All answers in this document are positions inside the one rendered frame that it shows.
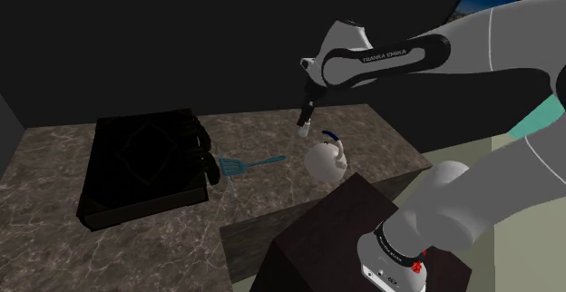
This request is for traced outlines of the blue wall picture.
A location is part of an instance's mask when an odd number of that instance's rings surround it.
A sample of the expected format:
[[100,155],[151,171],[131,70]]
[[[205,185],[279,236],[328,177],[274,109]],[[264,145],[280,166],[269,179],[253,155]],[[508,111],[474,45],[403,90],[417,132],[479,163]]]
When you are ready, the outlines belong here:
[[493,8],[498,5],[506,5],[516,0],[457,0],[453,10],[445,19],[446,23],[463,18],[467,15],[477,13],[479,11]]

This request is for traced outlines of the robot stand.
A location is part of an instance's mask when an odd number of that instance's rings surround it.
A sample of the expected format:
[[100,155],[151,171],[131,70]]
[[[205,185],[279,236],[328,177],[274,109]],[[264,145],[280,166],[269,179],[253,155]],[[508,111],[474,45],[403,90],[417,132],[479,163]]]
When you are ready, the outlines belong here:
[[249,292],[385,292],[363,271],[356,246],[396,210],[352,175],[272,240]]

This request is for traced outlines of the blue slotted spatula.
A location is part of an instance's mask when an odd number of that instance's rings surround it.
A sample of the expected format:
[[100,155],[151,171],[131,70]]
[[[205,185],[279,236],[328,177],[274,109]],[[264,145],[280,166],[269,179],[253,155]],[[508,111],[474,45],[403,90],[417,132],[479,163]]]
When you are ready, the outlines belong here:
[[282,156],[268,158],[263,161],[257,161],[251,163],[246,163],[235,159],[219,158],[219,164],[220,164],[220,170],[225,176],[232,176],[232,175],[243,174],[250,167],[267,164],[267,163],[284,161],[286,158],[287,158],[286,156],[282,155]]

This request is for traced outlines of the black square cooktop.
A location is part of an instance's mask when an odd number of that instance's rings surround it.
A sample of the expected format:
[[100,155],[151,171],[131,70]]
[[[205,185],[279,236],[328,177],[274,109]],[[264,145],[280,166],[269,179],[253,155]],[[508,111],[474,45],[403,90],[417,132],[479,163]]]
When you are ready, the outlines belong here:
[[91,231],[200,204],[220,181],[192,109],[100,118],[76,217]]

